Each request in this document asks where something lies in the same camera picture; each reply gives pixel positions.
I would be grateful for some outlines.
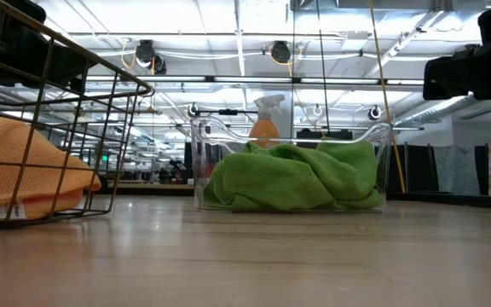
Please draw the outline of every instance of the spray bottle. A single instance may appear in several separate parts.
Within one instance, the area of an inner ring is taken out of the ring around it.
[[[255,100],[255,104],[259,108],[258,121],[253,125],[251,129],[250,137],[263,137],[263,138],[278,138],[280,133],[272,122],[272,109],[275,109],[281,114],[280,102],[286,99],[283,95],[265,96]],[[277,144],[273,141],[254,141],[262,148],[270,148]]]

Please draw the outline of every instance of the ceiling light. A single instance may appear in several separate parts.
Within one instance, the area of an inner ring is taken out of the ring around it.
[[[290,83],[292,78],[248,78],[248,77],[215,77],[215,82],[244,82],[244,83]]]
[[[204,82],[205,77],[195,77],[195,76],[144,76],[138,77],[141,81],[146,82],[164,82],[164,81],[172,81],[172,82]]]
[[[23,112],[15,112],[15,111],[5,111],[3,113],[10,115],[10,116],[14,116],[16,118],[30,119],[30,120],[33,119],[33,113],[29,113],[29,112],[23,113]]]
[[[89,126],[101,126],[105,125],[106,123],[104,122],[99,122],[99,123],[89,123]],[[119,123],[107,123],[108,126],[122,126],[124,124],[119,124]]]
[[[378,84],[378,79],[363,78],[302,78],[301,83],[306,84]]]
[[[87,82],[103,82],[103,81],[113,81],[115,79],[115,76],[87,76],[86,81]]]
[[[424,85],[424,80],[388,80],[387,85]]]

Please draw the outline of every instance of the ceiling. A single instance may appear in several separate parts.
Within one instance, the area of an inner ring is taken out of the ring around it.
[[[46,10],[46,26],[117,67],[145,78],[151,75],[148,69],[138,65],[126,68],[123,64],[133,63],[131,53],[140,39],[153,40],[153,47],[164,57],[168,76],[289,78],[291,74],[301,78],[380,78],[373,24],[369,8],[365,6],[368,1],[318,1],[319,19],[316,1],[305,0],[297,0],[302,8],[293,8],[292,0],[34,2]],[[451,55],[469,43],[481,42],[477,17],[486,7],[491,7],[491,1],[375,0],[374,5],[384,77],[417,80],[423,79],[428,60]],[[277,65],[268,54],[263,54],[275,40],[287,41],[296,56],[292,67]],[[112,72],[99,65],[89,71],[93,80],[107,75]],[[187,108],[193,102],[204,110],[254,111],[257,110],[254,99],[281,93],[286,95],[282,109],[289,122],[296,125],[326,125],[326,112],[334,126],[371,125],[373,122],[367,119],[368,109],[379,106],[385,110],[380,86],[356,81],[348,85],[333,84],[328,90],[320,84],[182,84],[179,79],[155,81],[151,85],[156,87],[157,93],[143,99],[139,108],[145,111],[154,107],[162,114],[140,113],[135,123],[168,124],[157,129],[137,127],[142,134],[160,142],[183,142],[187,133],[170,125],[188,122]],[[88,91],[96,94],[109,93],[110,86],[111,83],[100,80],[87,83]],[[133,89],[119,84],[117,90]],[[420,92],[421,82],[418,81],[411,86],[389,86],[387,101],[393,115],[398,118],[425,108],[427,105],[421,100]],[[11,94],[35,99],[37,92],[16,88]],[[47,95],[60,94],[54,90]],[[126,101],[115,103],[125,107]],[[318,107],[323,108],[321,116],[314,114]],[[85,116],[94,118],[95,113]],[[256,116],[250,119],[243,115],[221,116],[220,119],[228,124],[250,124]],[[248,129],[240,128],[238,132],[247,134]]]

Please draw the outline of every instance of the clear plastic bin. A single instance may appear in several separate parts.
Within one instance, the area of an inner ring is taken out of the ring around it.
[[[385,207],[385,190],[388,182],[388,171],[390,163],[390,145],[391,145],[391,125],[386,123],[376,124],[370,127],[361,137],[352,141],[326,140],[326,139],[259,139],[254,137],[239,136],[233,133],[221,120],[213,117],[198,117],[191,120],[192,144],[193,144],[193,166],[194,166],[194,199],[198,209],[215,209],[225,210],[220,206],[214,207],[212,202],[206,201],[205,192],[211,175],[217,163],[231,154],[241,153],[248,142],[270,141],[276,143],[293,143],[303,146],[309,144],[311,147],[319,143],[336,143],[352,144],[357,142],[370,142],[374,149],[374,155],[378,162],[376,171],[376,180],[373,184],[373,190],[378,191],[375,207],[368,209],[343,208],[341,206],[326,207],[323,206],[316,210],[308,211],[370,211],[382,212]],[[304,209],[294,209],[291,211],[304,211]]]

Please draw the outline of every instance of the wooden floor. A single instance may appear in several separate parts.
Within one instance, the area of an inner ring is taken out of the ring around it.
[[[195,211],[122,196],[89,220],[0,231],[0,306],[491,306],[491,210]]]

